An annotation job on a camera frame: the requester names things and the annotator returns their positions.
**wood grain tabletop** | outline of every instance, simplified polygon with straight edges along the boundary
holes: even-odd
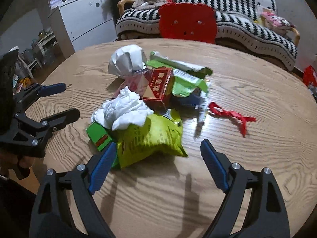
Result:
[[[64,82],[64,93],[39,99],[27,115],[39,121],[76,107],[80,119],[54,134],[43,160],[33,166],[40,179],[47,168],[69,171],[86,163],[93,148],[85,128],[94,110],[110,99],[122,80],[107,73],[112,53],[137,44],[148,56],[152,50],[174,60],[213,69],[210,98],[226,110],[256,117],[242,137],[234,120],[208,115],[196,129],[195,111],[182,112],[182,143],[188,158],[153,155],[121,171],[109,173],[94,200],[118,238],[201,237],[215,217],[224,193],[216,188],[201,156],[207,138],[218,152],[245,169],[271,168],[287,208],[291,236],[307,220],[317,203],[317,105],[297,78],[255,56],[212,44],[136,39],[101,44],[81,50],[45,80]],[[247,210],[247,190],[233,229],[238,231]],[[75,201],[68,191],[76,226],[85,232]]]

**crumpled white tissue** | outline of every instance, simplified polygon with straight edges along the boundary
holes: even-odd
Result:
[[[146,68],[147,58],[143,49],[137,45],[128,45],[116,50],[109,61],[108,73],[118,77],[131,76],[133,72]]]
[[[154,112],[148,108],[140,96],[131,92],[126,86],[113,100],[106,100],[100,109],[91,116],[91,122],[96,121],[106,129],[125,130],[129,124],[142,127],[146,117]]]

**yellow-green snack wrapper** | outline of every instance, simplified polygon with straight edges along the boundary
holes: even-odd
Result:
[[[115,131],[121,168],[143,160],[157,151],[187,157],[182,146],[182,132],[182,120],[174,109],[149,115],[143,127],[130,124],[125,130]]]

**sofa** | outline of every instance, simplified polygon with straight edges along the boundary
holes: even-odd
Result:
[[[126,3],[118,3],[120,18],[116,31],[122,39],[159,37],[158,9],[124,10]],[[275,0],[177,0],[180,2],[205,3],[216,10],[218,33],[216,44],[242,50],[270,61],[291,71],[294,68],[300,35],[296,29],[295,40],[284,38],[257,20],[257,5],[272,9],[277,14]]]

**striped sofa cover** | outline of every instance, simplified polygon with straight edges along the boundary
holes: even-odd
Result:
[[[177,2],[205,3],[216,12],[218,38],[230,38],[240,42],[257,54],[279,59],[288,70],[295,65],[297,48],[268,28],[254,23],[257,20],[257,4],[271,8],[277,13],[275,0],[177,0]],[[143,34],[159,34],[157,9],[129,10],[118,20],[118,35],[129,31]]]

